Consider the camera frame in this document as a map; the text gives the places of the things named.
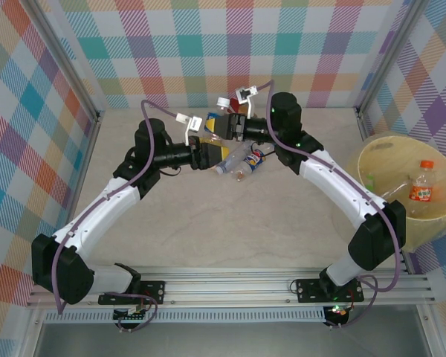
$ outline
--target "bottle label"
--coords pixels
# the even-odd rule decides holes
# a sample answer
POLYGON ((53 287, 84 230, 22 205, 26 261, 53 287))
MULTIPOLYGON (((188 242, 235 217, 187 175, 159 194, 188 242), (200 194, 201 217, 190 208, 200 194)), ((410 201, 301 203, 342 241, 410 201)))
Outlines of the bottle label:
POLYGON ((262 153, 261 150, 254 150, 252 154, 248 155, 245 159, 245 163, 248 164, 251 168, 251 171, 254 171, 264 160, 266 157, 262 153))
POLYGON ((413 201, 431 202, 432 187, 418 187, 412 186, 410 192, 410 199, 413 201))

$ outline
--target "black bracket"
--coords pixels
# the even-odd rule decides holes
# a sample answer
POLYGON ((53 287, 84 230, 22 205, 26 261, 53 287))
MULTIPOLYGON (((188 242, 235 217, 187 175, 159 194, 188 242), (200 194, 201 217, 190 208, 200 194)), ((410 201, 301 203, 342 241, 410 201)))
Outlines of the black bracket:
MULTIPOLYGON (((164 303, 165 282, 164 281, 141 281, 137 295, 147 295, 154 298, 158 305, 164 303)), ((142 301, 136 297, 120 297, 114 295, 100 295, 97 303, 99 305, 141 305, 142 301)))
POLYGON ((348 282, 332 297, 327 297, 319 282, 320 279, 297 279, 295 281, 297 301, 300 303, 351 303, 350 292, 353 294, 355 303, 363 301, 363 290, 360 282, 356 279, 348 282))

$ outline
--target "beige floor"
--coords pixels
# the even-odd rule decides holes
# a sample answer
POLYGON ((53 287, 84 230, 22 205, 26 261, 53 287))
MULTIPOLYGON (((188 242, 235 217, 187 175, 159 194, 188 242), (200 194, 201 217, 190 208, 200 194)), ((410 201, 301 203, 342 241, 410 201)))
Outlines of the beige floor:
MULTIPOLYGON (((182 109, 205 116, 207 109, 182 109)), ((174 141, 183 126, 155 109, 174 141)), ((107 111, 78 203, 80 212, 134 145, 139 109, 107 111)), ((304 109, 303 128, 342 165, 361 145, 352 109, 304 109)), ((325 267, 346 252, 332 203, 271 156, 247 181, 184 167, 162 177, 100 240, 93 263, 179 267, 325 267)))

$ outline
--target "colorful checkered backdrop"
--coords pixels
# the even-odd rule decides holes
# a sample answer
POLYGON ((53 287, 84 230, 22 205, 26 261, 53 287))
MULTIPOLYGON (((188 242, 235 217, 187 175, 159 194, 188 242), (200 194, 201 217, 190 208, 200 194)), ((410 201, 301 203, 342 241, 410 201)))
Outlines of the colorful checkered backdrop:
MULTIPOLYGON (((431 0, 367 114, 371 133, 400 132, 446 156, 446 0, 431 0)), ((446 330, 446 291, 440 288, 446 287, 446 236, 420 247, 414 258, 439 288, 446 330)))
POLYGON ((47 1, 40 0, 42 8, 85 85, 94 95, 90 77, 96 77, 115 108, 137 107, 143 97, 162 106, 213 106, 218 96, 271 77, 277 90, 295 93, 303 106, 351 107, 361 69, 375 60, 369 53, 388 10, 402 3, 59 0, 72 28, 67 37, 47 1))
POLYGON ((19 0, 0 0, 0 357, 17 346, 30 243, 65 223, 90 127, 19 0))

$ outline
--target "orange bottle cap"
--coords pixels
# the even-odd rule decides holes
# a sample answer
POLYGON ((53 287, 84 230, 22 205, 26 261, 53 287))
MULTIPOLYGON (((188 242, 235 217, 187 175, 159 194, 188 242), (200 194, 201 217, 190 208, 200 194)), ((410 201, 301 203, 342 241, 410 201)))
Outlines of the orange bottle cap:
POLYGON ((422 160, 419 166, 423 167, 424 169, 432 169, 434 166, 434 162, 430 160, 422 160))

